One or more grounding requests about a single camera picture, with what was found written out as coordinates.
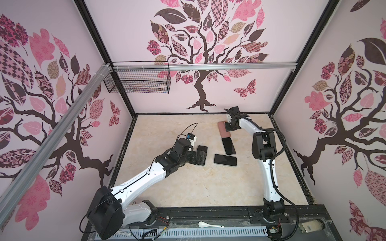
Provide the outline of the pink phone case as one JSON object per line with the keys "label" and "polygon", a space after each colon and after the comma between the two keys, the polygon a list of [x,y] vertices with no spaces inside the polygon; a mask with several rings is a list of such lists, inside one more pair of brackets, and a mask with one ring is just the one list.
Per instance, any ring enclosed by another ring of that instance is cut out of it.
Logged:
{"label": "pink phone case", "polygon": [[220,133],[221,138],[230,138],[231,133],[226,131],[225,123],[226,123],[226,121],[221,121],[221,122],[217,123],[219,133]]}

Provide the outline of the black phone sideways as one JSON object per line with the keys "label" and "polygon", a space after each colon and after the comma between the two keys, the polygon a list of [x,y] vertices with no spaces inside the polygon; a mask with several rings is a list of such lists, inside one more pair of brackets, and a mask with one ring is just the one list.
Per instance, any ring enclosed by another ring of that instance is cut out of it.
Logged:
{"label": "black phone sideways", "polygon": [[214,163],[218,164],[218,165],[236,167],[237,166],[237,158],[233,157],[233,156],[215,154]]}

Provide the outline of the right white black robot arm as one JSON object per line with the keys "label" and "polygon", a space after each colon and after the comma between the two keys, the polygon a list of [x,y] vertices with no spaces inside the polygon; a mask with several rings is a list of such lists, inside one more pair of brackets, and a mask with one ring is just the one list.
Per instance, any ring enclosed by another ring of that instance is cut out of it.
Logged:
{"label": "right white black robot arm", "polygon": [[275,219],[284,215],[284,198],[279,194],[277,176],[275,172],[275,158],[278,156],[275,142],[275,130],[262,128],[247,114],[239,112],[239,107],[226,109],[226,131],[232,132],[243,129],[252,136],[251,152],[259,161],[264,180],[263,217],[273,223]]}

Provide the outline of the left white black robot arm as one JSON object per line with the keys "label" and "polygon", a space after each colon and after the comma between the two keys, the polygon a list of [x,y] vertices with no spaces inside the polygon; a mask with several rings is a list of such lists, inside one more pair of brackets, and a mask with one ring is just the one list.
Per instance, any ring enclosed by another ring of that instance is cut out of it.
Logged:
{"label": "left white black robot arm", "polygon": [[135,177],[112,188],[102,186],[96,191],[85,218],[101,240],[111,238],[121,227],[155,222],[157,208],[150,201],[144,200],[139,204],[133,204],[133,201],[184,165],[203,166],[208,148],[195,148],[195,141],[196,138],[176,140],[172,148],[155,157],[150,166]]}

